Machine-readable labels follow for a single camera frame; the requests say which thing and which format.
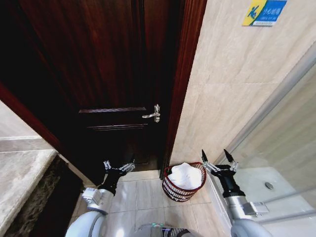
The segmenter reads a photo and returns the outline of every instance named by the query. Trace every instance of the glass shower door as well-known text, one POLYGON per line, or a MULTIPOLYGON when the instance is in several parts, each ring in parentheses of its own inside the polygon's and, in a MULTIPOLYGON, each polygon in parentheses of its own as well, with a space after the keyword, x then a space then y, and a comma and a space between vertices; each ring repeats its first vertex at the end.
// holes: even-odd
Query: glass shower door
POLYGON ((263 201, 270 210, 254 220, 278 236, 315 236, 315 65, 232 155, 239 162, 235 180, 248 201, 263 201))

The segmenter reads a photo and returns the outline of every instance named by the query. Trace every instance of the white tissue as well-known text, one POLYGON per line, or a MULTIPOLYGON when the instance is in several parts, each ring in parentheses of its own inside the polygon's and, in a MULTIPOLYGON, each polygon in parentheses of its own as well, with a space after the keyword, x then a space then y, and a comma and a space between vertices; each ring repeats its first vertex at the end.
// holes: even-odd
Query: white tissue
POLYGON ((176 165, 172 167, 171 171, 172 173, 168 175, 168 178, 181 189, 192 190, 200 187, 202 184, 201 171, 188 163, 176 165))

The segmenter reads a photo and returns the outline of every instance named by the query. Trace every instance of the door frame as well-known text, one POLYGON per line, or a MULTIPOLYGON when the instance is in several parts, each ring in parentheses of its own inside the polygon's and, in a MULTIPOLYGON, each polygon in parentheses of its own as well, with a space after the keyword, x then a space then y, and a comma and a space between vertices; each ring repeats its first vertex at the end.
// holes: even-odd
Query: door frame
MULTIPOLYGON (((171 106, 168 118, 168 128, 165 140, 165 151, 160 168, 160 178, 163 171, 169 166, 174 141, 180 121, 182 107, 184 104, 187 86, 191 74, 192 64, 198 44, 198 38, 205 13, 207 0, 180 0, 181 13, 178 19, 179 32, 177 36, 176 57, 174 58, 173 89, 171 95, 171 106)), ((75 160, 67 147, 19 101, 0 82, 0 99, 10 107, 22 120, 24 120, 34 131, 53 146, 60 154, 70 162, 75 160)))

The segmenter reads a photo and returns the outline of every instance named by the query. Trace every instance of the tiled floor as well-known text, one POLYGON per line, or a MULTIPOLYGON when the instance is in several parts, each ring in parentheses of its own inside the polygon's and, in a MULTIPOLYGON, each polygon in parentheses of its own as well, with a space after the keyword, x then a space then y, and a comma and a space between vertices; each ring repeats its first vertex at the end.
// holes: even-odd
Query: tiled floor
MULTIPOLYGON (((152 222, 193 229, 204 237, 225 236, 205 187, 189 201, 179 203, 165 195, 160 179, 125 180, 118 183, 111 213, 106 219, 107 237, 127 237, 141 225, 152 222)), ((79 197, 71 223, 85 212, 86 204, 79 197)))

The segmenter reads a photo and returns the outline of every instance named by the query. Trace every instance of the wooden door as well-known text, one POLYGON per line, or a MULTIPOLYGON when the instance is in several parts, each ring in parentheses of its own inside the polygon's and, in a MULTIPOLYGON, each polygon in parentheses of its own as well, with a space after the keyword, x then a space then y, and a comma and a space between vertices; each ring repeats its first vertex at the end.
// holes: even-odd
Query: wooden door
POLYGON ((135 158, 138 170, 160 168, 184 1, 18 0, 4 5, 11 77, 2 82, 57 138, 66 158, 95 183, 102 181, 106 159, 120 166, 135 158), (12 72, 12 64, 21 68, 12 72), (160 122, 142 118, 154 112, 155 104, 160 122))

